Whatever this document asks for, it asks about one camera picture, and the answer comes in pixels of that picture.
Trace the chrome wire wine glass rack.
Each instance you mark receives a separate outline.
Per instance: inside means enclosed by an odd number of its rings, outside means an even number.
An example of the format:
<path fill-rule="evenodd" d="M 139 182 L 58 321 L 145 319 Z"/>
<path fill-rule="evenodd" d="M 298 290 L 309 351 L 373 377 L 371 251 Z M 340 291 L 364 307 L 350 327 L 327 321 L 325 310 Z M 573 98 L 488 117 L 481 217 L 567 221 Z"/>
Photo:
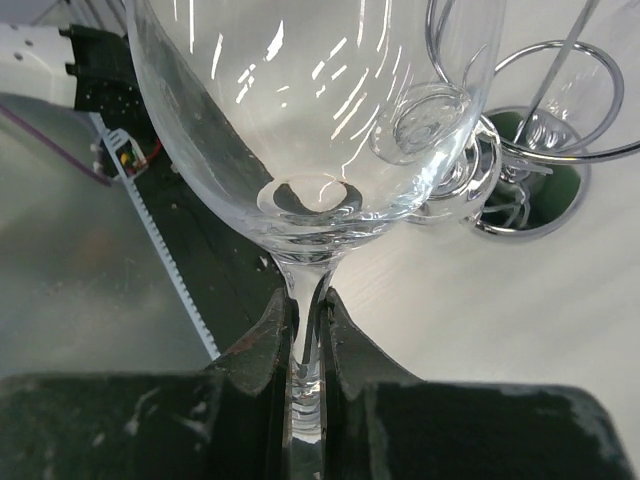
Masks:
<path fill-rule="evenodd" d="M 449 179 L 409 222 L 460 221 L 484 235 L 515 240 L 545 236 L 583 201 L 591 165 L 638 153 L 637 141 L 591 148 L 629 102 L 631 82 L 621 64 L 639 44 L 636 1 L 598 24 L 601 38 L 591 42 L 589 22 L 597 5 L 585 3 L 565 38 L 528 45 L 497 64 L 501 72 L 525 57 L 556 53 L 529 104 L 481 116 Z"/>

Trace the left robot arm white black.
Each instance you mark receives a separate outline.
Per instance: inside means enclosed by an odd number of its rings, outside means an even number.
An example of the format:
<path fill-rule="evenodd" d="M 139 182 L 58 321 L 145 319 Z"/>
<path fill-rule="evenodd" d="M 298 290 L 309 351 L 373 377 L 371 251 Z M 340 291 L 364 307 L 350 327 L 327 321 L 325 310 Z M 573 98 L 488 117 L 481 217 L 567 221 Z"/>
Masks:
<path fill-rule="evenodd" d="M 113 32 L 70 24 L 1 25 L 1 92 L 77 111 L 138 90 L 128 42 Z"/>

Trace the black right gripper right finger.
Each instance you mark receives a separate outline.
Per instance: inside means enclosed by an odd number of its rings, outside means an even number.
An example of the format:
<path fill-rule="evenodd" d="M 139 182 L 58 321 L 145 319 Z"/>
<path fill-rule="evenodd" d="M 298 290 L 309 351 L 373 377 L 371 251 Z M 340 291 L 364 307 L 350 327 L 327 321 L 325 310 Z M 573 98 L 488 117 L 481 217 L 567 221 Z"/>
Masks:
<path fill-rule="evenodd" d="M 422 380 L 351 319 L 320 317 L 328 479 L 631 479 L 616 427 L 564 385 Z"/>

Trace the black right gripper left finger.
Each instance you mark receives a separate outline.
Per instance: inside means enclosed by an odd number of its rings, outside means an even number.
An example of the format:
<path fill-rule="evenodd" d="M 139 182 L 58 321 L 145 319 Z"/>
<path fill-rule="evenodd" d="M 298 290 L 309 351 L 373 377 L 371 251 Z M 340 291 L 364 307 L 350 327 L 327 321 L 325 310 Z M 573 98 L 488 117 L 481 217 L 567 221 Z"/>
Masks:
<path fill-rule="evenodd" d="M 5 479 L 285 479 L 292 311 L 277 290 L 208 367 L 1 383 Z"/>

